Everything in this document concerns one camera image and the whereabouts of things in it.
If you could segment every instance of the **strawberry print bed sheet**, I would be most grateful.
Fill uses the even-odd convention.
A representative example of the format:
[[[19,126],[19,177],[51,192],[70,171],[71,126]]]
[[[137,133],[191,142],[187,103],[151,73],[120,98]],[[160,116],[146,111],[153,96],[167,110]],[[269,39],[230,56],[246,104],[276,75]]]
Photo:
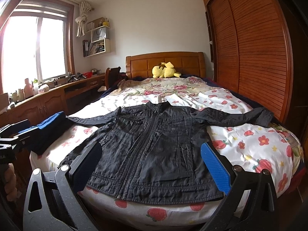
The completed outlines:
[[[151,101],[168,101],[171,105],[189,106],[198,110],[215,108],[231,114],[251,110],[249,105],[234,97],[228,90],[210,87],[197,77],[156,78],[142,82],[121,81],[110,95],[84,107],[72,116],[90,118],[105,115],[119,106],[128,107]],[[76,146],[97,130],[72,126],[56,140],[42,156],[31,152],[32,168],[44,172],[57,169],[58,164]],[[290,180],[303,159],[298,139],[288,130],[272,124],[269,128],[244,124],[237,127],[209,126],[207,129],[214,147],[235,165],[246,171],[271,172],[279,197],[288,188]],[[190,205],[151,206],[114,199],[86,187],[79,192],[87,207],[97,213],[116,219],[140,230],[186,230],[194,224],[206,222],[220,201]],[[237,212],[241,212],[248,193],[243,196]]]

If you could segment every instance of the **wooden headboard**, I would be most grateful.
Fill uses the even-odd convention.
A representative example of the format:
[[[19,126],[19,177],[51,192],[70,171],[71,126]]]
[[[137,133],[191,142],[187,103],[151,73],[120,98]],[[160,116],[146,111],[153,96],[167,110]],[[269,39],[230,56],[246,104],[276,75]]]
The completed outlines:
[[[203,52],[159,52],[126,57],[126,75],[151,78],[152,68],[161,62],[171,62],[177,72],[205,77]]]

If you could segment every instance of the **wooden chair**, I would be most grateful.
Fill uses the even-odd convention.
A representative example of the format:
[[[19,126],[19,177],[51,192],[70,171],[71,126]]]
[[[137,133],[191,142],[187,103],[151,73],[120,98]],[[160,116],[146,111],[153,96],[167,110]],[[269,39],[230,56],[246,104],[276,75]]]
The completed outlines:
[[[110,87],[112,87],[112,85],[114,85],[115,82],[119,80],[120,70],[121,70],[121,67],[106,69],[106,73],[105,73],[106,89],[109,89]]]

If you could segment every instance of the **bed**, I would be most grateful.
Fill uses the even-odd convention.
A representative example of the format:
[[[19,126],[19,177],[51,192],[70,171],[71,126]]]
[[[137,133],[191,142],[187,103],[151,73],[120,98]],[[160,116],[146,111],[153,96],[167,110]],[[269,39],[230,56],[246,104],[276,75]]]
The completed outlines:
[[[245,113],[252,108],[227,89],[207,84],[201,78],[151,78],[151,69],[161,62],[171,62],[178,72],[205,77],[203,53],[163,52],[126,58],[126,75],[140,76],[143,81],[122,80],[117,89],[98,101],[84,107],[72,116],[90,118],[105,115],[117,107],[127,107],[168,101],[171,105],[189,106],[198,110],[212,107],[228,113]],[[56,140],[43,155],[31,152],[32,168],[42,171],[56,170],[65,156],[97,127],[72,126]],[[298,139],[287,129],[272,124],[263,128],[251,124],[237,127],[209,126],[207,132],[213,145],[230,162],[245,170],[260,172],[267,168],[278,196],[290,185],[291,178],[300,166],[303,151]],[[187,230],[192,225],[204,223],[213,214],[220,201],[188,205],[152,206],[138,204],[102,194],[86,187],[78,193],[84,204],[102,216],[115,219],[140,230]],[[237,209],[240,213],[247,200],[245,194]]]

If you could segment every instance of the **jacket sleeve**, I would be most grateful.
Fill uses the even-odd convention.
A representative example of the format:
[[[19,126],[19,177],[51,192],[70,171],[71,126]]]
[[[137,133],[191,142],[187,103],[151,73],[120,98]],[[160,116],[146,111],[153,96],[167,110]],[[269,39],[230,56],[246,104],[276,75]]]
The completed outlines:
[[[208,125],[220,127],[233,127],[245,123],[268,127],[273,115],[271,111],[263,107],[255,108],[244,114],[229,114],[213,108],[191,112],[193,118],[207,122]]]
[[[106,115],[100,115],[92,118],[78,118],[78,117],[70,117],[67,116],[67,119],[70,121],[77,123],[82,126],[103,126],[111,121],[113,121],[119,114],[121,114],[121,107],[118,107],[115,111],[110,112]]]

